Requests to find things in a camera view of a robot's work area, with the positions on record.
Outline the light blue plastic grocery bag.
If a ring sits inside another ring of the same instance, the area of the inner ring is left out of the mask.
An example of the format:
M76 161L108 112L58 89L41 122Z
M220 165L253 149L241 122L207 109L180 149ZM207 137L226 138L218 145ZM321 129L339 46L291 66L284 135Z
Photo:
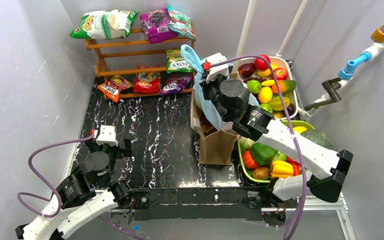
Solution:
M229 77L232 59L216 53L201 60L187 44L181 46L180 54L197 71L196 104L217 130L233 129L240 134L265 131L271 116L258 106L240 80Z

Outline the brown paper bag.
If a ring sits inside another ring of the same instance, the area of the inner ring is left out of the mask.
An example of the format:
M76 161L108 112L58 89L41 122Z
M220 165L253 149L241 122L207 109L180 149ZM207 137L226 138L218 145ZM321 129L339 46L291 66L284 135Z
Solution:
M199 133L200 164L225 165L231 164L231 154L239 134L232 127L232 122L224 122L215 107L203 97L203 89L199 84L202 74L194 77L190 104L190 125ZM205 115L212 125L203 125L201 115Z

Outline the purple snack bag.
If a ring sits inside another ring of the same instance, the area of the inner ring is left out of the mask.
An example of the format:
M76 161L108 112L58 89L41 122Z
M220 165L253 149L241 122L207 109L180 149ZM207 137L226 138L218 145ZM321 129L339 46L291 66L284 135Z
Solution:
M162 43L179 36L169 28L170 20L167 8L140 15L142 32L150 44Z
M211 126L212 125L204 114L201 115L200 120L201 120L201 124L202 125L207 125L207 126Z

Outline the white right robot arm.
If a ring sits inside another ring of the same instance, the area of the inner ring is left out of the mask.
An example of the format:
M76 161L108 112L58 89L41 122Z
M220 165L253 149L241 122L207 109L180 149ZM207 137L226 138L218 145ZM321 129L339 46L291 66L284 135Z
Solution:
M306 190L322 201L338 201L354 155L322 147L300 134L295 134L268 111L249 103L250 91L237 79L220 76L211 82L199 80L203 94L202 109L214 109L220 120L232 122L240 136L274 148L300 162L302 174L275 177L267 192L285 201L307 196Z

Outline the purple Fox's candy bag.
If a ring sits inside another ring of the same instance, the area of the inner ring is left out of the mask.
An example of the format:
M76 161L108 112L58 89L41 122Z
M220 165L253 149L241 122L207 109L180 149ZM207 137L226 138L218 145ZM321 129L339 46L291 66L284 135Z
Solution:
M189 82L192 80L191 75L187 74L171 74L168 76L166 84L161 88L161 95L178 94L185 90Z

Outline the purple snack bag top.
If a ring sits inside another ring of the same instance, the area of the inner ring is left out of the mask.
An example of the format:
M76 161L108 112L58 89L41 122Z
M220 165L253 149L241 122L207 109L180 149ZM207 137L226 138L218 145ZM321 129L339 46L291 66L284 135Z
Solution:
M169 28L170 20L167 8L140 15L142 32L150 44L162 43L179 36Z

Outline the red apple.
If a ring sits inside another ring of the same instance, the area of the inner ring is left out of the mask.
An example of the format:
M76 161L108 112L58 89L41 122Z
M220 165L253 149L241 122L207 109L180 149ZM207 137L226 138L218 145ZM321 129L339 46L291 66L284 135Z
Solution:
M271 64L271 60L265 54L261 54L260 57L264 58L266 61L264 61L260 58L256 58L254 61L254 66L259 71L265 71L269 68L269 65Z
M289 73L286 69L278 67L274 70L274 75L278 81L286 80L289 76Z

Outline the yellow green starfruit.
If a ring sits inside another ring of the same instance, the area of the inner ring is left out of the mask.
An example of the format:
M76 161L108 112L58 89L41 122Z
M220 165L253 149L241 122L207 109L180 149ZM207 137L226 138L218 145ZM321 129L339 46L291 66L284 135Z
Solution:
M288 97L283 97L283 101L284 101L284 104L285 104L285 107L288 108L289 105L290 105L290 99ZM283 111L284 110L284 106L282 104L282 101L281 101L281 98L280 96L278 95L277 97L274 97L272 98L268 104L271 106L271 108L274 110L274 111Z

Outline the mango orange green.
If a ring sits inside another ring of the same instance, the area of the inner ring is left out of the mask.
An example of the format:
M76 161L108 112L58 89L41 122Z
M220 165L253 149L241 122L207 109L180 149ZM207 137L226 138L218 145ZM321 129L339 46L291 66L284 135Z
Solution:
M272 85L271 90L274 94L287 94L293 92L296 86L295 80L278 80L277 84Z

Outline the white fruit basket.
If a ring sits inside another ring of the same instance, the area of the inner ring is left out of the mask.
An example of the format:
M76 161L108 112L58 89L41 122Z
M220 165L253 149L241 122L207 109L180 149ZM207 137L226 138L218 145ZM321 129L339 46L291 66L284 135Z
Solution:
M286 80L294 80L293 78L293 75L292 75L292 62L290 60L284 60L282 58L279 58L279 57L270 57L270 61L271 61L271 64L275 64L277 65L279 68L283 68L285 70L288 71L288 78ZM239 66L243 65L243 64L247 64L247 63L254 63L255 62L255 58L245 58L245 59L242 59L239 61ZM262 88L263 87L271 87L272 88L272 85L274 85L274 79L273 79L273 76L272 78L263 78L263 77L259 77L255 74L250 76L250 77L247 77L247 78L242 78L237 70L237 75L236 75L236 79L243 82L245 87L247 87L247 82L249 80L257 80L261 83L262 85ZM258 100L258 94L253 94L254 97L256 97L257 99L257 102L259 104L261 104ZM279 96L280 94L275 94L273 93L273 96L272 96L272 99ZM287 108L287 111L288 111L288 114L290 116L291 119L297 119L298 117L298 110L297 110L297 107L298 107L298 94L297 94L297 86L295 88L294 91L292 92L289 92L289 93L284 93L282 94L283 97L288 97L290 99L290 105L289 107ZM275 111L273 110L273 113L274 113L274 116L278 119L282 119L284 120L286 117L285 117L285 111L282 110L282 111Z

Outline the wooden snack shelf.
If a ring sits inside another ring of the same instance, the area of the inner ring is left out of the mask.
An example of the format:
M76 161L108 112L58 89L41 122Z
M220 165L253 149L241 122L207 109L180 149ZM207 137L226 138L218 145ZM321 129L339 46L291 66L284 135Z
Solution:
M187 44L195 47L196 31L192 25L193 39L179 35L160 43L151 44L141 28L133 28L129 38L86 39L85 47L96 53L95 75L105 82L115 75L135 78L137 73L160 72L161 81L167 77L167 49Z

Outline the red carrot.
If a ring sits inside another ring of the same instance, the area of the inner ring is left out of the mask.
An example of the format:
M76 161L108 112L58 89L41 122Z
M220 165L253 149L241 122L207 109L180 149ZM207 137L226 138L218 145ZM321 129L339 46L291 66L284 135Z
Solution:
M286 162L292 165L293 176L298 176L302 173L301 164L299 162L295 161L289 156L287 157Z

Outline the white pipe left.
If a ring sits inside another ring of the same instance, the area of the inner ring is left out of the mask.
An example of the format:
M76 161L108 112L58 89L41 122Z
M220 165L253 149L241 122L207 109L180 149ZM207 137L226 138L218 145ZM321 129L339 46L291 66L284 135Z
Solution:
M258 0L250 0L248 3L247 12L245 15L245 19L243 22L238 46L236 49L236 54L235 54L236 58L243 55L245 44L246 44L248 34L250 31L251 23L252 23L256 8L257 8L257 4L258 4Z

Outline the pipe with blue orange fittings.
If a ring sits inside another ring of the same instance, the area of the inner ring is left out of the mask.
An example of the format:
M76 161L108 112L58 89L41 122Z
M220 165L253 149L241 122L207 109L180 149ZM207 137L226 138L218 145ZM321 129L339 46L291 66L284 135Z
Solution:
M348 85L348 81L352 80L358 68L362 68L366 63L373 61L384 50L384 24L377 28L371 35L373 44L361 52L359 57L349 60L343 67L336 78L322 82L322 87L326 94L313 101L313 103L298 108L299 116L304 119L310 119L323 106L334 104L341 101L338 93Z

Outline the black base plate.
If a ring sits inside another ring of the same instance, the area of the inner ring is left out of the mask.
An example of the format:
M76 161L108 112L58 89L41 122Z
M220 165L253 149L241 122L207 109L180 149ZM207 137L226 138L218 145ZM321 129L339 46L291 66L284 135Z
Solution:
M134 188L137 200L134 219L245 219L263 220L261 207L251 207L249 192L262 192L261 186L209 188Z

